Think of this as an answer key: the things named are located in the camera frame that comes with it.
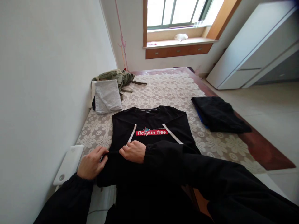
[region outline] window sill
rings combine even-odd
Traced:
[[[211,44],[217,42],[216,40],[203,38],[203,37],[195,37],[195,38],[188,38],[187,40],[178,41],[178,40],[162,40],[156,41],[157,45],[149,45],[147,44],[146,47],[143,49],[156,49],[156,48],[165,48],[165,47],[176,47],[176,46],[188,46],[188,45],[195,45],[195,44]]]

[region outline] grey towel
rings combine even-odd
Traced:
[[[99,81],[95,84],[95,87],[95,105],[97,114],[106,114],[122,109],[116,79]]]

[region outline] white plush toy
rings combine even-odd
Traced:
[[[179,41],[187,40],[188,39],[188,35],[187,34],[176,34],[174,36],[174,39],[175,40],[179,40]]]

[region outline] white power bank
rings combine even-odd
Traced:
[[[54,179],[54,186],[62,185],[76,172],[83,149],[83,145],[76,145],[71,146],[66,152],[66,155]]]

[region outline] hand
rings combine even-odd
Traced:
[[[119,153],[126,159],[135,163],[143,163],[146,146],[139,141],[128,142]]]
[[[94,179],[103,170],[108,160],[108,157],[106,155],[99,163],[101,156],[108,152],[109,151],[106,148],[99,146],[91,153],[84,156],[81,160],[77,175],[82,179]]]

